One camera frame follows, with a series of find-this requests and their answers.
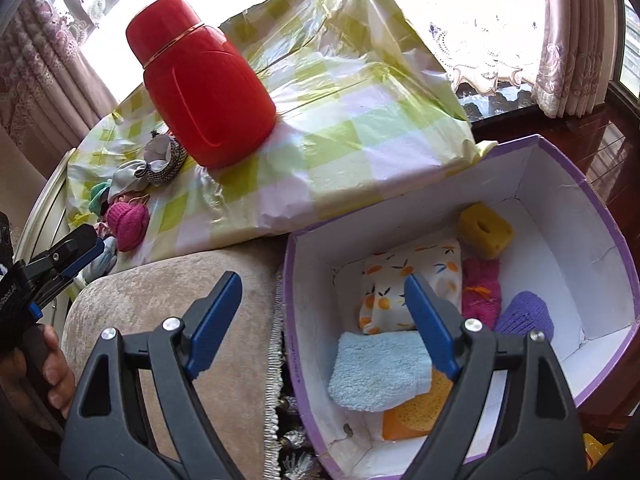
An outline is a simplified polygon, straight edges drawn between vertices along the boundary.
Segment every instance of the glossy wooden surface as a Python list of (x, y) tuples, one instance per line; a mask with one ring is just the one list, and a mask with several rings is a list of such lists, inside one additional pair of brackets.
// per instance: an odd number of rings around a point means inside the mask
[[(539, 110), (473, 126), (476, 140), (499, 142), (534, 133), (546, 137), (587, 176), (616, 219), (640, 272), (640, 130), (610, 104), (577, 119), (546, 118)], [(640, 401), (640, 336), (596, 392), (585, 413), (626, 415)]]

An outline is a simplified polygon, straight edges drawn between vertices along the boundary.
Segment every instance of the patterned cloth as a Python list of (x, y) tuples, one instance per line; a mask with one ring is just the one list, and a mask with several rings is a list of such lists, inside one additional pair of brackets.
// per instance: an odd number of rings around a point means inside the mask
[(151, 132), (145, 146), (145, 174), (149, 184), (162, 186), (178, 174), (188, 153), (173, 136)]
[(462, 272), (455, 238), (428, 245), (421, 240), (365, 259), (358, 325), (365, 334), (415, 330), (404, 303), (404, 280), (421, 273), (433, 291), (460, 310)]
[[(242, 162), (207, 171), (188, 157), (149, 189), (145, 240), (116, 270), (290, 232), (442, 179), (492, 146), (474, 143), (395, 0), (268, 0), (221, 29), (270, 92), (278, 123)], [(68, 218), (165, 128), (142, 87), (105, 117), (68, 165)]]

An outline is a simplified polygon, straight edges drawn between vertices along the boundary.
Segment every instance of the window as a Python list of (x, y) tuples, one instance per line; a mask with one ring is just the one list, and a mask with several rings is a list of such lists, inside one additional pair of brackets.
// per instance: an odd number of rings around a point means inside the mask
[(640, 20), (629, 0), (624, 1), (625, 44), (620, 82), (640, 98)]
[[(87, 22), (82, 52), (116, 99), (142, 81), (142, 67), (125, 30), (155, 0), (53, 0), (74, 23)], [(265, 0), (187, 0), (205, 23), (217, 25)], [(398, 0), (454, 90), (473, 96), (463, 105), (482, 118), (530, 104), (545, 30), (545, 0)]]

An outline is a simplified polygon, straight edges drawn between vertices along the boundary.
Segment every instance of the orange sponge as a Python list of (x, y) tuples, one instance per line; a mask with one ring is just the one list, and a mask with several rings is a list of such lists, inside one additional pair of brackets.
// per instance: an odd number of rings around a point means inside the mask
[(433, 369), (428, 393), (386, 410), (382, 417), (382, 438), (399, 440), (431, 433), (452, 386), (443, 373)]
[(482, 202), (460, 213), (458, 233), (485, 260), (497, 258), (513, 240), (511, 225)]

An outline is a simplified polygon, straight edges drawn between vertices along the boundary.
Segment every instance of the metal screw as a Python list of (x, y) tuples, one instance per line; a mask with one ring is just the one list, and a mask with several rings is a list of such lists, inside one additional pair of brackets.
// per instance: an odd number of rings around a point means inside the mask
[(177, 317), (168, 317), (162, 322), (162, 328), (165, 330), (175, 330), (180, 326), (180, 319)]
[(542, 330), (532, 330), (529, 332), (529, 337), (532, 341), (540, 342), (545, 340), (545, 333)]
[(470, 317), (469, 319), (465, 319), (465, 328), (469, 330), (469, 332), (480, 332), (482, 330), (482, 322), (479, 319)]
[(102, 333), (100, 334), (100, 337), (102, 339), (106, 339), (107, 341), (109, 339), (113, 339), (114, 337), (116, 337), (116, 329), (114, 329), (113, 326), (110, 326), (108, 328), (105, 328)]

